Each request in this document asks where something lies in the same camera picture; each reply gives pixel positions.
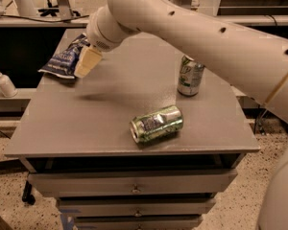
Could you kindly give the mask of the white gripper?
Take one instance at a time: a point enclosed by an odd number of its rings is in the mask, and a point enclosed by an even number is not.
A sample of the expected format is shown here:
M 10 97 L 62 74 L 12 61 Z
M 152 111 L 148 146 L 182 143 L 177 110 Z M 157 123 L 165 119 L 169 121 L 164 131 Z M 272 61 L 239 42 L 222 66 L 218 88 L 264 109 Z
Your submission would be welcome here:
M 92 47 L 82 48 L 74 75 L 84 78 L 101 61 L 103 56 L 100 51 L 112 51 L 126 38 L 140 32 L 141 20 L 136 15 L 114 11 L 108 5 L 99 8 L 89 16 L 86 26 L 86 35 Z

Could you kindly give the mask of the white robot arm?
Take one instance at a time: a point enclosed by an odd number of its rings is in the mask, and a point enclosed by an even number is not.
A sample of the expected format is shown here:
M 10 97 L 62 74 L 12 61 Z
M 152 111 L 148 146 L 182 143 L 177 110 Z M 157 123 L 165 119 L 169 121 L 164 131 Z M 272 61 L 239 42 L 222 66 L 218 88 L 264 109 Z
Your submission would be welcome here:
M 288 39 L 179 7 L 169 0 L 107 0 L 91 14 L 76 76 L 139 33 L 155 35 L 204 64 L 288 124 Z

